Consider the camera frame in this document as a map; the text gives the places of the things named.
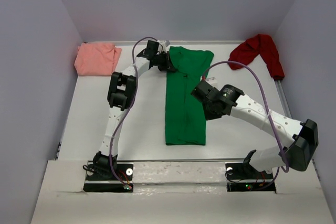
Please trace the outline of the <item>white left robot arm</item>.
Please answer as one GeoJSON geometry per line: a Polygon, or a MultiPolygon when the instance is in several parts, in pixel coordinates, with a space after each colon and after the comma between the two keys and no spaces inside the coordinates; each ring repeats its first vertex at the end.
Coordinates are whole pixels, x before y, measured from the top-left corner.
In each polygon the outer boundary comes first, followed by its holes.
{"type": "Polygon", "coordinates": [[[83,165],[88,175],[97,174],[103,179],[115,178],[126,190],[131,184],[117,174],[119,137],[122,125],[134,105],[139,78],[152,67],[163,72],[175,72],[169,55],[170,42],[145,37],[132,48],[132,64],[111,75],[107,101],[109,118],[101,146],[93,159],[83,165]]]}

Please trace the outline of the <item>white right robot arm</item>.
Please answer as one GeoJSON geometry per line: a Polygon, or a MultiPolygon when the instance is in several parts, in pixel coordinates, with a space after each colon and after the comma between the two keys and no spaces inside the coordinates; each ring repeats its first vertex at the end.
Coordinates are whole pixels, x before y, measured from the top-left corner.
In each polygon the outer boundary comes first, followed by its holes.
{"type": "Polygon", "coordinates": [[[266,109],[241,89],[229,84],[219,90],[202,80],[191,95],[202,104],[206,120],[232,116],[276,139],[276,147],[252,150],[247,154],[240,167],[240,172],[246,177],[253,178],[278,167],[299,172],[307,170],[319,144],[315,121],[307,119],[301,122],[266,109]]]}

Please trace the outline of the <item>green t-shirt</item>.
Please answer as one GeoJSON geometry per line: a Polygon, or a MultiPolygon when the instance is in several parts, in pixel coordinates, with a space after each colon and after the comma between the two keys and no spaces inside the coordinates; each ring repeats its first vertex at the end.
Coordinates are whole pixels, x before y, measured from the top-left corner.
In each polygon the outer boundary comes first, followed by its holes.
{"type": "Polygon", "coordinates": [[[203,107],[191,92],[211,65],[214,54],[184,47],[171,47],[169,54],[176,71],[166,74],[165,143],[204,146],[206,120],[203,107]]]}

